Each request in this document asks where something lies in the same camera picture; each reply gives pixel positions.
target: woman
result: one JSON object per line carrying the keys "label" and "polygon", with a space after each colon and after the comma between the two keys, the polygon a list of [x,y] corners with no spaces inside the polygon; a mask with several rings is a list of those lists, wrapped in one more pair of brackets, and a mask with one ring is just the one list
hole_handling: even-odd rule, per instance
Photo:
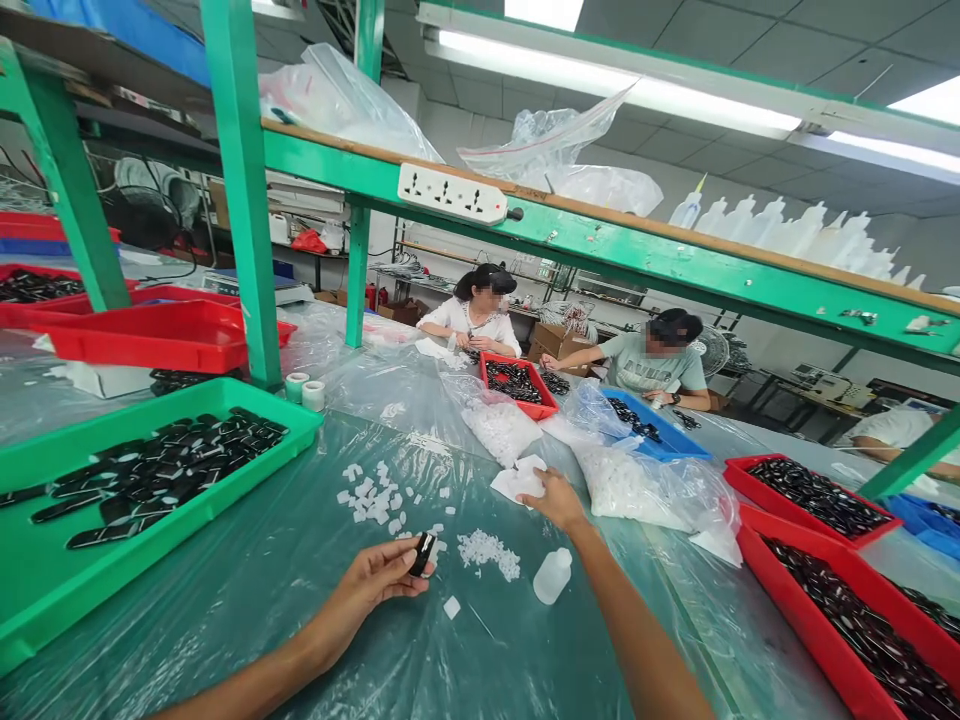
{"label": "woman", "polygon": [[517,281],[499,265],[484,263],[457,283],[453,297],[423,316],[417,327],[437,337],[456,336],[464,350],[486,350],[520,357],[510,316],[502,312],[503,296],[517,289]]}
{"label": "woman", "polygon": [[[703,331],[696,315],[681,308],[664,310],[640,332],[623,333],[602,345],[579,350],[557,360],[543,355],[540,363],[548,370],[563,370],[613,358],[607,383],[663,405],[691,410],[709,410],[710,395],[703,377],[700,354],[690,347]],[[667,388],[679,381],[681,392]]]}

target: green tray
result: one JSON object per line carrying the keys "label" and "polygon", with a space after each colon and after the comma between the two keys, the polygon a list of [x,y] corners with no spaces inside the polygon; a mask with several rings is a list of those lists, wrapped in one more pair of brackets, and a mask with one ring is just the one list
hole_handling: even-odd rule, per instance
{"label": "green tray", "polygon": [[239,405],[290,429],[282,442],[143,533],[116,543],[67,550],[83,530],[102,526],[97,505],[49,523],[30,516],[38,498],[0,509],[0,677],[36,655],[80,618],[312,446],[323,416],[250,385],[221,378],[179,390],[0,451],[0,492],[49,482],[88,464],[97,450],[178,418],[226,417]]}

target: gray t-shirt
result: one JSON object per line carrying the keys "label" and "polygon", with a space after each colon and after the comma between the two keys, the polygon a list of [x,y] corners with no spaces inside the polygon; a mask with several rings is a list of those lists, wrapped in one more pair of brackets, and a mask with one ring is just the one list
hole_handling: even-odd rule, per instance
{"label": "gray t-shirt", "polygon": [[623,333],[600,345],[604,357],[612,358],[607,382],[633,392],[665,390],[674,380],[685,390],[705,390],[700,356],[691,348],[668,357],[647,355],[647,333]]}

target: person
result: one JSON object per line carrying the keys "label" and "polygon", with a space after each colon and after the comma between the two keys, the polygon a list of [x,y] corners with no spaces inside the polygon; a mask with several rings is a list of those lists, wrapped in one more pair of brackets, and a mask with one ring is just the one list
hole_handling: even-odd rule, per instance
{"label": "person", "polygon": [[[570,483],[554,468],[535,472],[543,481],[543,497],[518,495],[517,500],[546,516],[573,543],[613,641],[634,715],[715,720],[696,679],[587,519]],[[153,720],[260,720],[269,715],[333,667],[379,604],[429,589],[429,580],[407,574],[417,542],[412,537],[361,551],[317,616],[290,641]],[[429,574],[434,570],[427,565]]]}
{"label": "person", "polygon": [[[639,332],[617,335],[562,360],[544,354],[540,364],[547,370],[563,370],[611,358],[607,384],[642,394],[647,400],[659,399],[661,405],[709,410],[700,354],[690,347],[702,331],[700,318],[672,308],[652,318]],[[677,381],[679,392],[671,392],[670,386]]]}
{"label": "person", "polygon": [[501,311],[503,296],[517,289],[517,281],[499,265],[483,263],[462,278],[453,297],[417,323],[425,333],[441,338],[456,336],[464,350],[486,350],[520,357],[520,343],[510,316]]}
{"label": "person", "polygon": [[[858,422],[840,438],[837,447],[854,447],[873,460],[888,463],[942,419],[942,415],[923,410],[888,410]],[[947,453],[927,470],[927,475],[960,482],[960,448]]]}

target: fluorescent light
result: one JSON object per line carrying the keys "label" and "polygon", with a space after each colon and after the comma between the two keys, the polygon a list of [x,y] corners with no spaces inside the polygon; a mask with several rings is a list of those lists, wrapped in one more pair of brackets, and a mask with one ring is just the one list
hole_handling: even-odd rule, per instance
{"label": "fluorescent light", "polygon": [[605,65],[450,30],[437,37],[441,50],[452,51],[438,53],[445,59],[493,72],[601,96],[634,85],[626,99],[631,105],[767,137],[785,139],[800,125],[800,118]]}
{"label": "fluorescent light", "polygon": [[503,14],[515,20],[573,32],[583,0],[504,0]]}
{"label": "fluorescent light", "polygon": [[912,160],[921,165],[940,168],[948,172],[960,173],[960,157],[947,155],[936,150],[927,150],[926,148],[915,147],[913,145],[903,145],[901,143],[890,142],[889,140],[876,140],[874,138],[860,137],[859,135],[849,135],[843,132],[830,134],[831,140],[843,143],[844,145],[854,145],[866,150],[890,155],[891,157],[901,158],[903,160]]}
{"label": "fluorescent light", "polygon": [[960,125],[960,76],[904,98],[890,107],[913,115]]}

